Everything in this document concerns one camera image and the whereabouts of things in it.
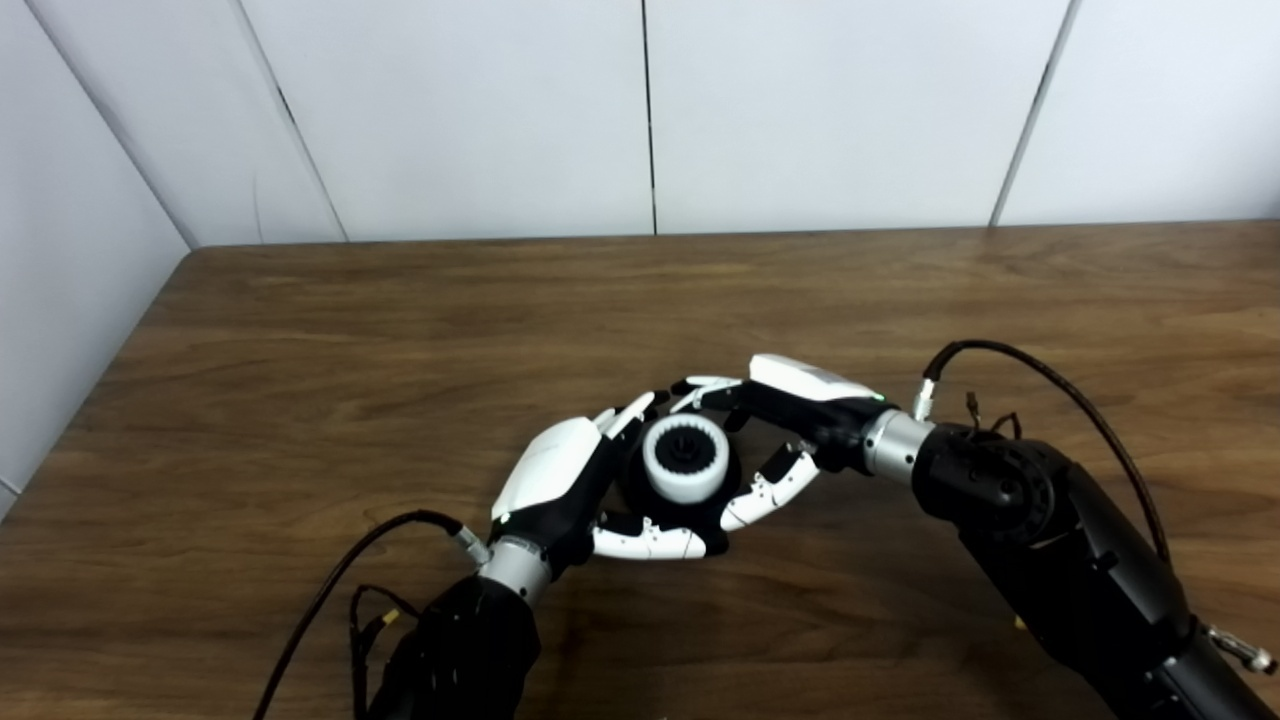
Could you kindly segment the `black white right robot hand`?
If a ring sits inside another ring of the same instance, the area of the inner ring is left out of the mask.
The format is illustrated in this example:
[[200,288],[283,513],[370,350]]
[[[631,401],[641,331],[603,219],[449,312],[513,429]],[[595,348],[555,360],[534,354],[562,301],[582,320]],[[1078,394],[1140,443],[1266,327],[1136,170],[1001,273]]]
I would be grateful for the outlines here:
[[733,532],[790,503],[822,471],[869,477],[869,429],[896,407],[883,395],[797,360],[756,354],[748,378],[689,375],[671,388],[671,413],[721,411],[726,432],[750,420],[795,434],[723,503],[719,528]]

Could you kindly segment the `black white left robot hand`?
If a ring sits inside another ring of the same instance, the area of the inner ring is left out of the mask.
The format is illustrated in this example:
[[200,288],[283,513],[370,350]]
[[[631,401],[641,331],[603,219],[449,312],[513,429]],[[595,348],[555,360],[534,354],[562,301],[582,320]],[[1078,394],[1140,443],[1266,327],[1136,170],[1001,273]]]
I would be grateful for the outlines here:
[[641,429],[668,397],[646,392],[623,407],[573,416],[536,436],[492,506],[490,557],[479,575],[530,597],[594,556],[658,561],[724,553],[728,543],[719,530],[662,527],[650,518],[600,519]]

